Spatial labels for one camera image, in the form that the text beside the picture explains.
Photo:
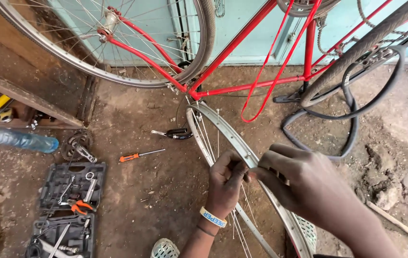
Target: stick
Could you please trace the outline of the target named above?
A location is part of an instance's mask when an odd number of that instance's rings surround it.
[[[406,233],[408,233],[408,227],[406,225],[404,225],[403,223],[401,223],[399,220],[395,219],[394,217],[392,217],[390,214],[386,213],[383,209],[377,207],[374,203],[370,202],[370,201],[366,201],[366,205],[373,209],[373,211],[377,212],[378,214],[380,214],[382,217],[390,220],[391,223],[397,225],[398,227],[400,227],[402,230],[404,230]]]

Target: plastic water bottle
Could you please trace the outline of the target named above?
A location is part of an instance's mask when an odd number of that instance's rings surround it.
[[[45,153],[52,153],[59,147],[59,141],[56,138],[26,134],[5,128],[0,128],[0,144]]]

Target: orange screwdriver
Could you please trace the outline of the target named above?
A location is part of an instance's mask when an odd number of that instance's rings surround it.
[[[132,154],[132,155],[121,156],[121,157],[120,157],[120,161],[121,161],[121,162],[124,162],[124,161],[128,161],[128,160],[132,160],[132,159],[138,158],[138,157],[143,156],[143,155],[152,154],[152,153],[155,153],[155,152],[165,151],[165,150],[166,150],[166,149],[150,151],[150,152],[142,153],[142,154],[136,153],[136,154]]]

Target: pliers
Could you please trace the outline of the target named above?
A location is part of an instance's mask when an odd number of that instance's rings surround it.
[[[67,203],[70,205],[72,211],[78,215],[86,215],[87,212],[82,211],[80,207],[86,207],[89,208],[92,211],[96,211],[96,208],[94,208],[91,204],[83,202],[83,200],[75,200],[75,199],[68,199]]]

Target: dirt floor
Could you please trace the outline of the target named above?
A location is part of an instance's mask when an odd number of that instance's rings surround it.
[[[203,88],[213,89],[253,81],[258,67],[221,67]],[[277,67],[267,67],[260,81],[269,80]],[[359,104],[367,103],[387,81],[391,66],[358,80],[351,89]],[[301,73],[287,67],[282,76]],[[273,96],[294,92],[299,82],[278,86]],[[263,93],[266,89],[257,90]],[[243,95],[244,92],[230,93]],[[253,97],[244,113],[251,118],[264,96]],[[280,124],[298,109],[298,104],[274,104],[269,99],[261,115],[252,123],[241,120],[244,97],[207,97],[207,104],[220,109],[220,115],[260,156],[271,143],[290,144]],[[97,212],[97,257],[149,257],[156,240],[171,239],[183,248],[199,218],[207,191],[208,165],[194,139],[172,140],[150,133],[183,125],[183,95],[168,89],[141,90],[102,81],[89,130],[94,136],[92,153],[108,164],[102,204]],[[314,107],[327,114],[344,113],[341,95]],[[336,162],[338,171],[362,198],[389,208],[388,213],[408,226],[408,67],[396,88],[376,108],[359,119],[358,141],[351,153]],[[339,154],[348,136],[348,120],[329,121],[303,116],[288,126],[311,149],[328,155]],[[63,139],[71,131],[37,131]],[[135,152],[165,148],[166,151],[120,163],[119,157]],[[22,257],[37,218],[38,191],[48,167],[62,162],[54,157],[27,150],[0,146],[0,258]],[[285,230],[267,197],[257,183],[245,185],[258,229],[281,256],[285,256]],[[241,193],[241,205],[247,201]],[[381,217],[387,233],[408,257],[408,235]],[[241,222],[253,257],[267,255]],[[350,257],[350,250],[333,235],[318,229],[317,253]],[[233,227],[215,238],[211,257],[245,257]]]

